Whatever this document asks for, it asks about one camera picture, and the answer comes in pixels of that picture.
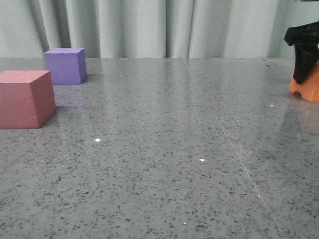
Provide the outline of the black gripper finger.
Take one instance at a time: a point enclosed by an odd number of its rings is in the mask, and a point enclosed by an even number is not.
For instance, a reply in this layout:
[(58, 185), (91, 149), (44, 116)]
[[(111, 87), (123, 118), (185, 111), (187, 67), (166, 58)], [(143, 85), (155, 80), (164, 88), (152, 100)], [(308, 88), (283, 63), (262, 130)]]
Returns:
[(284, 40), (295, 49), (293, 78), (302, 84), (319, 60), (319, 22), (289, 27)]

